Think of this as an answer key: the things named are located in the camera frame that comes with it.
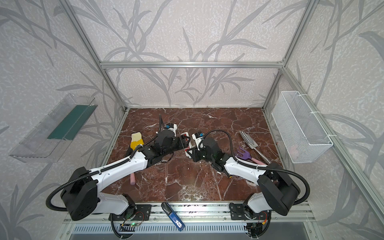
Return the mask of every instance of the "robotic arm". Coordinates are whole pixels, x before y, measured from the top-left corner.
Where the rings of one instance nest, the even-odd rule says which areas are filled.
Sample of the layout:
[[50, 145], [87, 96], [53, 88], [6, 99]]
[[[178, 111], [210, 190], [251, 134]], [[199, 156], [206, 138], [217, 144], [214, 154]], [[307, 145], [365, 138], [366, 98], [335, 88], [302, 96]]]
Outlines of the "robotic arm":
[[[293, 204], [303, 202], [309, 195], [308, 186], [304, 197], [295, 201], [300, 189], [287, 174], [294, 172], [281, 169], [276, 163], [267, 166], [234, 159], [233, 153], [232, 156], [223, 153], [213, 138], [206, 137], [210, 132], [205, 136], [201, 132], [193, 134], [192, 138], [197, 146], [192, 147], [188, 133], [176, 137], [177, 126], [167, 126], [168, 129], [160, 131], [151, 145], [147, 143], [137, 147], [128, 157], [99, 168], [86, 170], [81, 167], [75, 170], [66, 184], [48, 196], [47, 207], [56, 211], [68, 211], [72, 220], [80, 220], [96, 213], [127, 213], [129, 207], [134, 205], [129, 196], [105, 194], [101, 191], [115, 181], [150, 167], [160, 162], [165, 155], [181, 149], [195, 162], [209, 161], [218, 172], [228, 176], [237, 175], [260, 186], [262, 192], [251, 194], [243, 203], [244, 212], [249, 219], [254, 219], [258, 213], [269, 209], [287, 215]], [[56, 207], [51, 203], [52, 197], [61, 190], [63, 191], [60, 196], [65, 208]]]

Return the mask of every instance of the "red marble surface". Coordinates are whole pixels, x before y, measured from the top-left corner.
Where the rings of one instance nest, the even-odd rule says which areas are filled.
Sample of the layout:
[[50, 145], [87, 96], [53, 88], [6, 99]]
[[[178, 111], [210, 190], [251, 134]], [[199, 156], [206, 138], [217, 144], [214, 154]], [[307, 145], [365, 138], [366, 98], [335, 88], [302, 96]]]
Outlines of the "red marble surface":
[[[259, 144], [258, 149], [269, 159], [281, 164], [264, 115], [260, 108], [166, 108], [130, 109], [108, 163], [124, 157], [131, 144], [131, 134], [141, 132], [144, 142], [156, 135], [159, 114], [164, 123], [177, 124], [177, 135], [213, 129], [227, 131], [233, 141], [234, 151], [240, 146], [262, 161], [241, 138], [239, 131], [248, 133]], [[218, 141], [223, 152], [230, 153], [228, 137], [222, 132], [210, 134]], [[183, 151], [175, 152], [166, 163], [158, 163], [136, 172], [136, 185], [130, 185], [129, 176], [103, 190], [110, 194], [128, 194], [134, 201], [218, 201], [245, 200], [258, 187], [241, 177], [217, 173], [210, 163], [193, 162]]]

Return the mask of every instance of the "metal trowel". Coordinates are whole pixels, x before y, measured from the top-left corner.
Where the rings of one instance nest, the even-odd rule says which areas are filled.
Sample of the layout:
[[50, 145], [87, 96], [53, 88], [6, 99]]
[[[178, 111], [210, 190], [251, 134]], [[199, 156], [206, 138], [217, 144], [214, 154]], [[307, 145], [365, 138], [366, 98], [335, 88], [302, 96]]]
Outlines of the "metal trowel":
[[264, 162], [266, 162], [267, 164], [271, 164], [272, 162], [266, 157], [264, 156], [264, 154], [262, 154], [259, 150], [256, 149], [256, 147], [258, 146], [258, 144], [248, 135], [246, 134], [245, 132], [243, 131], [240, 131], [240, 135], [241, 137], [244, 139], [244, 141], [246, 142], [246, 144], [252, 148], [253, 150], [255, 150], [259, 155], [260, 157], [264, 160]]

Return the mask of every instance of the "purple hand fork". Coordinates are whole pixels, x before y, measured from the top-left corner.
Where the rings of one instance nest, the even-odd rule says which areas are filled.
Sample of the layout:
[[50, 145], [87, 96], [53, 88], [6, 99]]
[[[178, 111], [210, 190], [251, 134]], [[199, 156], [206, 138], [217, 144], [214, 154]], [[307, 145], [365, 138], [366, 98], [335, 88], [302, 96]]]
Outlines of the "purple hand fork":
[[255, 158], [251, 157], [251, 154], [247, 150], [243, 149], [242, 147], [239, 147], [239, 149], [242, 150], [243, 152], [237, 150], [236, 157], [243, 159], [243, 160], [251, 159], [256, 164], [265, 165], [265, 163], [263, 163], [262, 161], [259, 161]]

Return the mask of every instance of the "blue box cutter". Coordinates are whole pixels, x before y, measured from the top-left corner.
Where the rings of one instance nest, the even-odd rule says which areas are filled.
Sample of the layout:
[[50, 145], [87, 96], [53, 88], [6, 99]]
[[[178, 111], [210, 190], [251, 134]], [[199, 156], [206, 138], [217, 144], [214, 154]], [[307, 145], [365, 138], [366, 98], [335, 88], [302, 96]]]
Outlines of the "blue box cutter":
[[176, 213], [172, 210], [171, 206], [167, 202], [162, 202], [161, 208], [168, 215], [169, 219], [175, 224], [179, 231], [183, 230], [185, 227], [184, 223], [180, 220], [180, 218], [176, 215]]

